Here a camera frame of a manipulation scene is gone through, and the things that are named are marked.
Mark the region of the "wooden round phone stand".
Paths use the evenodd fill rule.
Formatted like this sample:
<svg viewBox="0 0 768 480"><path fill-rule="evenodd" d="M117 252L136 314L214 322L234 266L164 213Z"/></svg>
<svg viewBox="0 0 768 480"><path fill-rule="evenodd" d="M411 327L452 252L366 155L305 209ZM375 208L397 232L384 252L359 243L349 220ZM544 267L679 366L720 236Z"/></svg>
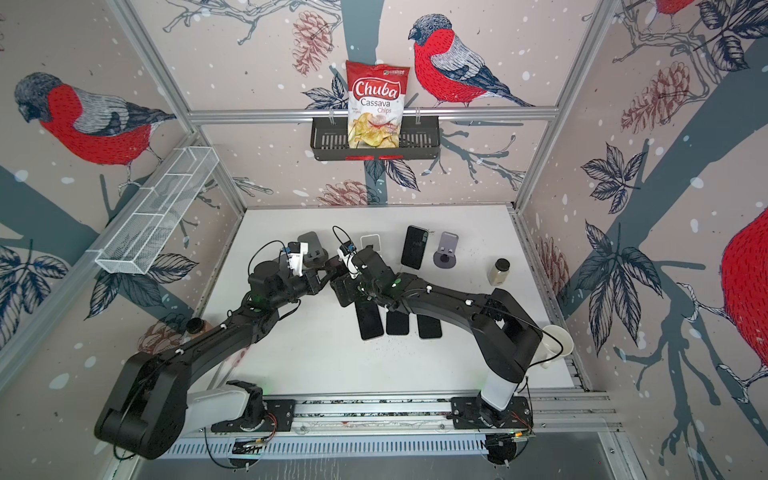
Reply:
<svg viewBox="0 0 768 480"><path fill-rule="evenodd" d="M301 247L303 266L308 269L323 267L329 256L317 233L315 231L304 233L299 235L297 240L301 245L306 245L306 247Z"/></svg>

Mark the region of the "purple edged phone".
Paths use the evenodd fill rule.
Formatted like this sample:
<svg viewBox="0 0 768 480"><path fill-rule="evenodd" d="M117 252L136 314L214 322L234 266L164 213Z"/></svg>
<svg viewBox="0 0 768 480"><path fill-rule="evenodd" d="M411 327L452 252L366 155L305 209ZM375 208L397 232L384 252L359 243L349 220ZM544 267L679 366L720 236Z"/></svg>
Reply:
<svg viewBox="0 0 768 480"><path fill-rule="evenodd" d="M357 301L355 303L356 318L360 337L367 341L385 334L379 306L372 301Z"/></svg>

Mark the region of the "grey round phone stand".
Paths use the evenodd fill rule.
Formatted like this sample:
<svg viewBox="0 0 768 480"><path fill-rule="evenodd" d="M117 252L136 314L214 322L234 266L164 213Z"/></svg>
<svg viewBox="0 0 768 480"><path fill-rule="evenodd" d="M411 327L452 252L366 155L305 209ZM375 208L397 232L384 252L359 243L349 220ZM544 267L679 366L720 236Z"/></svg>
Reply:
<svg viewBox="0 0 768 480"><path fill-rule="evenodd" d="M440 269L452 269L456 263L456 249L459 236L451 232L443 232L440 236L438 248L433 254L433 262Z"/></svg>

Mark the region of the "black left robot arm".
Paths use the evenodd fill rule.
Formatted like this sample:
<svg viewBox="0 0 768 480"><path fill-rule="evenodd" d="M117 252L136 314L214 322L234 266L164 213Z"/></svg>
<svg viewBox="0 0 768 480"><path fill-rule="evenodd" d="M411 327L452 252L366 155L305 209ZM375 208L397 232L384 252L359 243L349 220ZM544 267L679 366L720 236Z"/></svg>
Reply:
<svg viewBox="0 0 768 480"><path fill-rule="evenodd" d="M147 459L164 454L182 435L189 387L235 352L265 338L279 309L318 294L345 275L334 257L298 276L276 260L256 265L239 307L212 330L174 350L138 352L123 366L95 427L97 439Z"/></svg>

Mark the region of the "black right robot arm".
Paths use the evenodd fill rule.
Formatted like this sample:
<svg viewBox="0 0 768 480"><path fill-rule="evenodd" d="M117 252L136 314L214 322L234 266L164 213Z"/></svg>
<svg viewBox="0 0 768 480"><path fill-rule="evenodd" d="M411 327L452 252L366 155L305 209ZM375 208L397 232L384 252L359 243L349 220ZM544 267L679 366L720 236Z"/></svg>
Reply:
<svg viewBox="0 0 768 480"><path fill-rule="evenodd" d="M490 370L480 390L482 405L501 412L524 381L543 329L506 290L465 293L417 275L394 272L372 248L328 259L324 268L341 306L370 300L390 311L431 317L474 338Z"/></svg>

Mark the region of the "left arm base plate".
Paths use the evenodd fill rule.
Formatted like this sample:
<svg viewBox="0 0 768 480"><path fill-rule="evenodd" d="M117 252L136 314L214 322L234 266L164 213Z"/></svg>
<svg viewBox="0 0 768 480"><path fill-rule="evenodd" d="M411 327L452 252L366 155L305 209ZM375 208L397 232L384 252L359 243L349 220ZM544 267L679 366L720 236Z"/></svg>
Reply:
<svg viewBox="0 0 768 480"><path fill-rule="evenodd" d="M272 432L289 432L292 429L296 401L293 399L266 399L262 402L262 412L256 417L244 413L234 420L225 420L213 424L213 433L237 433L262 435Z"/></svg>

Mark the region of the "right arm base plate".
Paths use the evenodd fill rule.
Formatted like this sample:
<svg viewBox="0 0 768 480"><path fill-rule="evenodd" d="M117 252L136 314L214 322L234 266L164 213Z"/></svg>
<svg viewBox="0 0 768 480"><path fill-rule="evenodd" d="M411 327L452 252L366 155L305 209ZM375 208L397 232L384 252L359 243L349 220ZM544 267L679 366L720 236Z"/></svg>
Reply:
<svg viewBox="0 0 768 480"><path fill-rule="evenodd" d="M480 395L475 397L453 397L450 399L450 414L456 430L517 429L531 430L532 409L528 399L513 396L507 406L496 410Z"/></svg>

